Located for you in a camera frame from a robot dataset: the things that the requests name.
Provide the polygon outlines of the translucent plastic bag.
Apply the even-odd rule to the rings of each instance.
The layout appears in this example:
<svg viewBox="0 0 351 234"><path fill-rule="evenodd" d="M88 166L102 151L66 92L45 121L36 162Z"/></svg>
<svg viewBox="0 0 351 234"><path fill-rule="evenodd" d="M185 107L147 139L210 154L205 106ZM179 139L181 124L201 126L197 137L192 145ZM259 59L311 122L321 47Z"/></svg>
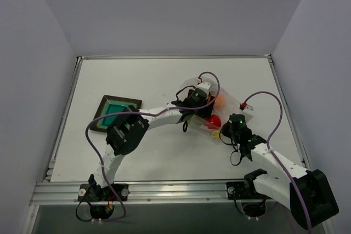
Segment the translucent plastic bag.
<svg viewBox="0 0 351 234"><path fill-rule="evenodd" d="M188 129L196 131L206 139L229 143L230 140L224 136L223 125L229 120L229 116L234 114L242 114L240 110L240 102L231 96L224 88L217 89L217 82L208 78L191 78L185 80L180 86L180 91L176 96L179 100L184 100L187 95L191 94L194 86L200 84L201 81L210 84L211 101L216 97L214 103L205 109L200 110L197 114L188 120Z"/></svg>

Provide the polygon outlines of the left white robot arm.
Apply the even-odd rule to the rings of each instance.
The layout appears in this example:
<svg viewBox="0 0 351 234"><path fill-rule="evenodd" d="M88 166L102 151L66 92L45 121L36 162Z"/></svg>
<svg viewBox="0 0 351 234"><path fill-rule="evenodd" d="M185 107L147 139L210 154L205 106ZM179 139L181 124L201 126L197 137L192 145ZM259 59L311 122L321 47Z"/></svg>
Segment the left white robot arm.
<svg viewBox="0 0 351 234"><path fill-rule="evenodd" d="M218 95L196 86L182 101L175 100L150 110L127 106L122 112L115 113L116 118L106 129L105 153L98 154L100 164L88 179L91 195L99 201L110 196L110 186L122 160L138 147L147 131L168 124L182 123L186 127L189 119L211 107Z"/></svg>

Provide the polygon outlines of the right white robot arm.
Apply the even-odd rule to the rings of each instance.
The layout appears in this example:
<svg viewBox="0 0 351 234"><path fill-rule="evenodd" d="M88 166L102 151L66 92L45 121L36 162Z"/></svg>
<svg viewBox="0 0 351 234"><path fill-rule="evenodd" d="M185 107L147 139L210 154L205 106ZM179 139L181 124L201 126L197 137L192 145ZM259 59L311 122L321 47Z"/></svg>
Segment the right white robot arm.
<svg viewBox="0 0 351 234"><path fill-rule="evenodd" d="M221 133L237 146L241 158L259 165L244 176L243 193L269 197L287 208L305 230L339 213L326 175L295 164L247 127L245 116L232 114Z"/></svg>

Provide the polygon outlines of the red fake apple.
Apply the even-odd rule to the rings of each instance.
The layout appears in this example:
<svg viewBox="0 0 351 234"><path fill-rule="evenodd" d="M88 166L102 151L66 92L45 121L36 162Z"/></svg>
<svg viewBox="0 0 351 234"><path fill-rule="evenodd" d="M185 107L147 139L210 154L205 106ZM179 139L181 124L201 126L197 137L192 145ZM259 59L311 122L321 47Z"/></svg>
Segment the red fake apple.
<svg viewBox="0 0 351 234"><path fill-rule="evenodd" d="M211 115L209 118L206 118L205 126L208 129L218 129L222 126L222 121L219 116Z"/></svg>

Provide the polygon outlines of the orange fake fruit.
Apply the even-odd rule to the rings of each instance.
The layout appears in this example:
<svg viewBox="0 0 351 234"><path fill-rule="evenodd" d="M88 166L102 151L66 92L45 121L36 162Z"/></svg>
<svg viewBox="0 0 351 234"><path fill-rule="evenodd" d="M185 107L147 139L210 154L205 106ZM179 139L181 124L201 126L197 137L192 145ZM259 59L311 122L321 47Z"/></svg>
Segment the orange fake fruit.
<svg viewBox="0 0 351 234"><path fill-rule="evenodd" d="M214 108L215 109L223 109L226 107L226 105L227 105L227 102L226 102L225 95L219 94L214 101Z"/></svg>

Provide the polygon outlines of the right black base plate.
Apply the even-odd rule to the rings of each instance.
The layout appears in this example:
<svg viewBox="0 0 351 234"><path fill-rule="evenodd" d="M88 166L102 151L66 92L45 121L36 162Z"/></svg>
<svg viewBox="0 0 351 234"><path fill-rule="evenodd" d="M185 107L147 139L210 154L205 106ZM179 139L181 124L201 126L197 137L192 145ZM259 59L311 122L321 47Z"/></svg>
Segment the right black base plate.
<svg viewBox="0 0 351 234"><path fill-rule="evenodd" d="M268 196L257 193L255 190L251 190L243 180L226 182L226 189L229 200L271 199Z"/></svg>

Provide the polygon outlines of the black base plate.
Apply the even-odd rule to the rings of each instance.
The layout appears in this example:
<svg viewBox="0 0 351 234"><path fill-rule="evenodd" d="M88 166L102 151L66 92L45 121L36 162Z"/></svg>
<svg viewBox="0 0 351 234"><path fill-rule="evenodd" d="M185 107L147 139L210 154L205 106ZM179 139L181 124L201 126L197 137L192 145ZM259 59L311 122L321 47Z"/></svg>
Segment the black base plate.
<svg viewBox="0 0 351 234"><path fill-rule="evenodd" d="M229 200L271 199L268 196L257 193L255 190L251 190L243 180L226 182L226 189Z"/></svg>
<svg viewBox="0 0 351 234"><path fill-rule="evenodd" d="M127 201L129 195L128 184L113 183L111 186L122 202ZM84 197L89 202L118 201L118 198L109 187L101 189L98 186L91 186L90 184L80 185L77 200L80 202Z"/></svg>

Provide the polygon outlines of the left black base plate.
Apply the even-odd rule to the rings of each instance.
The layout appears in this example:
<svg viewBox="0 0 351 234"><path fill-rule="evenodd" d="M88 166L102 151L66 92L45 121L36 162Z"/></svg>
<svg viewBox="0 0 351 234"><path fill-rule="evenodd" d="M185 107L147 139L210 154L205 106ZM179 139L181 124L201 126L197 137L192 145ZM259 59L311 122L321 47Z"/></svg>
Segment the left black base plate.
<svg viewBox="0 0 351 234"><path fill-rule="evenodd" d="M113 183L111 186L122 202L127 201L129 195L128 184ZM84 197L89 202L118 201L118 198L109 187L101 189L98 186L91 186L90 184L80 185L77 200L80 202Z"/></svg>

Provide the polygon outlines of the aluminium front rail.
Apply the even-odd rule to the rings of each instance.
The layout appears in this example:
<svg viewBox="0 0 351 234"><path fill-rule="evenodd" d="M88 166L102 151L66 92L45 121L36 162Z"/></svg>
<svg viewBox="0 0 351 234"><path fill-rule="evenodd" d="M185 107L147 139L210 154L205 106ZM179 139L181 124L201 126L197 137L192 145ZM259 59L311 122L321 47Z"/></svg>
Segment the aluminium front rail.
<svg viewBox="0 0 351 234"><path fill-rule="evenodd" d="M126 204L184 204L230 203L227 196L229 180L195 181L128 181ZM37 183L30 204L32 206L60 206L78 203L82 182Z"/></svg>

